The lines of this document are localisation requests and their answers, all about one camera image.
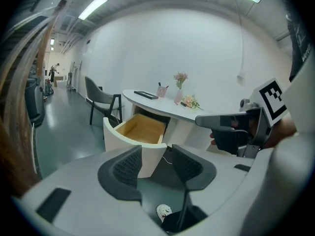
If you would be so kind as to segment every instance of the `ceiling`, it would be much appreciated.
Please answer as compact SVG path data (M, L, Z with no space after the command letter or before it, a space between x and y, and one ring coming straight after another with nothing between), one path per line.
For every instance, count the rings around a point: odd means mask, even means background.
M67 0L67 6L56 23L55 32L66 36L62 52L67 52L71 46L91 29L96 28L106 17L116 13L119 10L151 0L108 0L105 4L95 10L86 20L78 19L81 12L93 0ZM280 43L279 47L283 51L291 54L290 40L286 23L286 10L282 0L261 0L260 3L254 3L251 0L202 0L213 2L223 7L239 13L261 26L276 41L285 41Z

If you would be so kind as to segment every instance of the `flower vase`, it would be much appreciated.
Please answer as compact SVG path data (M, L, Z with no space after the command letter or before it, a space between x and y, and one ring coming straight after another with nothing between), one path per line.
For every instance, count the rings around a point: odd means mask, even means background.
M182 97L183 97L183 90L178 89L174 102L178 105L178 103L181 102Z

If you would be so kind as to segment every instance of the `person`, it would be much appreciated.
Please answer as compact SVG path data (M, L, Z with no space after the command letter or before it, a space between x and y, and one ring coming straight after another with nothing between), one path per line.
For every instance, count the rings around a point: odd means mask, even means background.
M289 1L285 1L287 14L287 28L290 33L290 38L292 41L292 67L289 80L292 82L294 77L300 71L303 63L307 59L311 48L313 47L311 37L307 32L302 20L299 17L299 14L296 12L295 8ZM232 121L231 126L237 128L238 122ZM258 123L256 120L251 120L249 123L249 132L252 136L255 136L257 131ZM272 132L264 144L263 148L272 148L275 147L281 140L284 138L292 136L296 132L296 127L291 118L291 115L288 114L284 116L280 121L278 121ZM214 135L211 133L210 138L211 145L216 145L216 141L214 139ZM162 221L161 227L167 231L172 233L177 233L177 223L180 219L181 211L172 212L171 207L165 204L161 204L157 206L157 216ZM194 221L194 217L186 212L183 227L180 231L193 226L196 222Z
M59 74L59 72L57 72L57 66L59 66L59 63L53 65L49 70L48 76L50 76L51 82L54 82L55 72Z

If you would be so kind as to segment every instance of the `pen holder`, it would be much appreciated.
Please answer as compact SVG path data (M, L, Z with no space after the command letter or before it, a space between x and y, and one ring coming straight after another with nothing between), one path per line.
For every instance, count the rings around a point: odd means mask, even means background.
M167 88L165 87L162 87L162 86L159 86L157 88L157 96L158 97L161 97L161 98L164 98L165 94L166 94L166 91L167 91Z

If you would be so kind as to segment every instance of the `gray chair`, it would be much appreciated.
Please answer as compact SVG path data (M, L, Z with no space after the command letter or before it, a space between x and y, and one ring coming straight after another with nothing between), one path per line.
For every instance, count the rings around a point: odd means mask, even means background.
M122 95L114 94L110 95L103 92L93 80L89 77L85 77L85 85L87 88L88 98L92 101L91 115L90 115L90 125L92 125L93 119L93 110L94 108L100 110L105 114L105 117L111 119L111 114L113 110L119 110L119 118L117 119L118 123L123 122L122 114Z

